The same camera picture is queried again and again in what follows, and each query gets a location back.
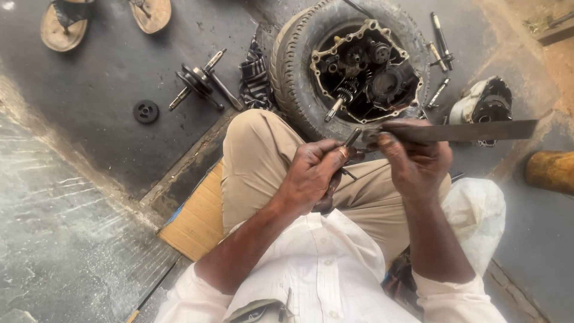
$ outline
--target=hand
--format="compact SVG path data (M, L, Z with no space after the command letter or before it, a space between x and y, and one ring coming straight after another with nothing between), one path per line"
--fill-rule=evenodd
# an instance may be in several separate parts
M403 126L430 126L427 120L400 119L383 122L393 132ZM379 136L378 145L391 164L393 184L407 202L438 201L439 187L450 169L452 150L448 142L401 143L392 134Z
M301 145L271 202L279 203L287 214L299 217L308 214L322 199L331 180L340 181L340 173L333 178L349 157L341 141L333 139ZM331 182L334 191L337 183Z

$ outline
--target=man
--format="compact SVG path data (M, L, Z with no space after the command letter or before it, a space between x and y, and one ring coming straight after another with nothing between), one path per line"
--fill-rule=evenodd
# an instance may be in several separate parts
M405 122L428 125L419 120ZM388 159L346 167L330 214L311 213L350 154L306 144L271 112L250 110L223 143L223 223L235 229L180 277L157 323L416 322L380 287L385 260L410 245L425 320L504 322L440 202L448 143L378 145Z

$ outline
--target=forearm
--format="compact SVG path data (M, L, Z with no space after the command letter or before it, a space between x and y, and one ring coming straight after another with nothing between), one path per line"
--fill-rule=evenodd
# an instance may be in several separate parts
M196 263L196 275L223 294L235 294L269 246L298 217L285 210L272 198Z
M467 283L476 276L456 239L439 199L405 201L413 270L437 282Z

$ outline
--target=dirt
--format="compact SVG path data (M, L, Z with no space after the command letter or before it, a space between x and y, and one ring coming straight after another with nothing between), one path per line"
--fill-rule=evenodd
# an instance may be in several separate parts
M532 34L548 28L548 17L557 19L574 11L574 0L506 0L516 18ZM548 72L562 94L555 109L574 117L574 37L544 48Z

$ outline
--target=khaki trousers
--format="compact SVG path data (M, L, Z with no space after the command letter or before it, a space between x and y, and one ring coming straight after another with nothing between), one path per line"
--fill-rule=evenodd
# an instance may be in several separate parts
M275 194L297 146L305 142L282 119L265 110L248 110L235 117L223 142L223 231L249 219ZM401 195L391 180L386 159L346 167L358 180L344 176L333 205L359 225L380 246L386 261L409 245ZM440 187L441 202L451 186Z

